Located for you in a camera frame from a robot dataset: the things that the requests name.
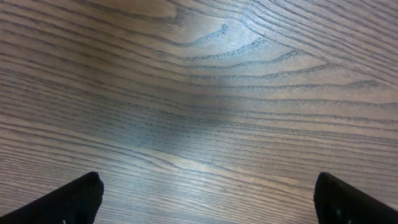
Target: black object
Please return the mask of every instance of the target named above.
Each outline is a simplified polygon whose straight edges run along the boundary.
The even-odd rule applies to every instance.
[[[0,217],[0,224],[93,224],[103,194],[98,173],[90,172]]]
[[[313,196],[319,224],[396,224],[398,212],[322,172]]]

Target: wooden surface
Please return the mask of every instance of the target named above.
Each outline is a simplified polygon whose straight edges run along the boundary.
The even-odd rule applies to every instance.
[[[398,207],[395,0],[0,1],[0,215],[96,170],[96,223]]]

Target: wooden table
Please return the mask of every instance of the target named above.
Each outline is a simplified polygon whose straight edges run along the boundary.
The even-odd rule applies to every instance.
[[[0,215],[92,170],[96,223],[317,223],[321,171],[398,208],[395,0],[0,10]]]

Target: wood grain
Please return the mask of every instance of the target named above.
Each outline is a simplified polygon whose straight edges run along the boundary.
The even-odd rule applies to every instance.
[[[393,0],[1,0],[0,215],[96,170],[96,223],[398,208]]]

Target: brown wood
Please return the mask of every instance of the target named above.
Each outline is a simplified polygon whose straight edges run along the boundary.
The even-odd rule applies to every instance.
[[[0,215],[96,170],[96,223],[398,208],[395,0],[0,1]]]

